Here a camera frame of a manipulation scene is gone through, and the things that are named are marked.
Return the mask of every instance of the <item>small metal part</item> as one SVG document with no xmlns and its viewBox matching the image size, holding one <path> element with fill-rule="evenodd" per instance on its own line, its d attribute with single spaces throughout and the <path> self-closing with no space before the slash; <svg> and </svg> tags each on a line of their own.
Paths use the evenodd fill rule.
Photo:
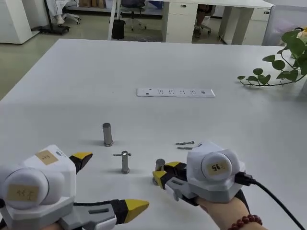
<svg viewBox="0 0 307 230">
<path fill-rule="evenodd" d="M 165 160 L 157 159 L 155 161 L 155 171 L 164 171 Z M 153 184 L 158 185 L 157 181 L 153 178 Z"/>
<path fill-rule="evenodd" d="M 121 153 L 121 163 L 122 163 L 121 173 L 122 174 L 128 174 L 130 171 L 129 166 L 128 166 L 128 157 L 129 157 L 129 153 L 127 151 L 122 151 Z"/>
<path fill-rule="evenodd" d="M 113 154 L 113 156 L 115 156 L 115 157 L 120 157 L 120 156 L 122 156 L 122 153 L 119 153 L 119 154 Z"/>
<path fill-rule="evenodd" d="M 110 147 L 113 145 L 112 133 L 111 133 L 111 125 L 110 123 L 104 123 L 102 125 L 102 129 L 104 132 L 104 146 Z"/>
<path fill-rule="evenodd" d="M 194 141 L 190 141 L 190 142 L 179 142 L 179 143 L 176 143 L 176 145 L 194 145 Z"/>
<path fill-rule="evenodd" d="M 179 150 L 192 150 L 192 147 L 177 147 Z"/>
</svg>

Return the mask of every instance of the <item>socket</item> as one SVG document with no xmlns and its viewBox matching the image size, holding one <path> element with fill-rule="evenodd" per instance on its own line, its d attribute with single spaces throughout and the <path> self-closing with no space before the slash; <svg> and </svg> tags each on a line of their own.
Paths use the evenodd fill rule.
<svg viewBox="0 0 307 230">
<path fill-rule="evenodd" d="M 211 89 L 138 88 L 138 97 L 215 97 Z"/>
</svg>

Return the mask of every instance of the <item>power strip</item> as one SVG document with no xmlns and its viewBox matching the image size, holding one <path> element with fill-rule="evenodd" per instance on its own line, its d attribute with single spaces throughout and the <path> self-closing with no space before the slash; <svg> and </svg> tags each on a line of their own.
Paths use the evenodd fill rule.
<svg viewBox="0 0 307 230">
<path fill-rule="evenodd" d="M 212 90 L 205 89 L 162 89 L 138 88 L 138 97 L 215 97 Z"/>
</svg>

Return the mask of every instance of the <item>gray floor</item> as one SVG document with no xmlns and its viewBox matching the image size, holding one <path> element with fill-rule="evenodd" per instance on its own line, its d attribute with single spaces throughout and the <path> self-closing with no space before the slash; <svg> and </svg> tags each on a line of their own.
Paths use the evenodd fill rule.
<svg viewBox="0 0 307 230">
<path fill-rule="evenodd" d="M 106 40 L 108 31 L 108 16 L 80 15 L 81 24 L 67 20 L 65 24 L 71 27 L 64 36 L 38 34 L 23 45 L 0 44 L 0 100 L 26 74 L 27 71 L 43 56 L 44 53 L 59 38 Z M 125 28 L 127 41 L 161 41 L 161 22 L 159 19 L 140 19 L 147 24 L 146 30 Z M 220 44 L 217 32 L 219 19 L 211 19 L 209 26 L 212 33 L 208 36 L 204 31 L 200 39 L 194 43 Z"/>
</svg>

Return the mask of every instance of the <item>gray partition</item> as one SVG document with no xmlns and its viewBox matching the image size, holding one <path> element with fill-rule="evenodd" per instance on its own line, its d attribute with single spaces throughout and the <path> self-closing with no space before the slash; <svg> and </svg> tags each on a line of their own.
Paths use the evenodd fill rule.
<svg viewBox="0 0 307 230">
<path fill-rule="evenodd" d="M 281 37 L 297 27 L 307 26 L 307 7 L 273 6 L 263 39 L 263 46 L 280 46 Z"/>
</svg>

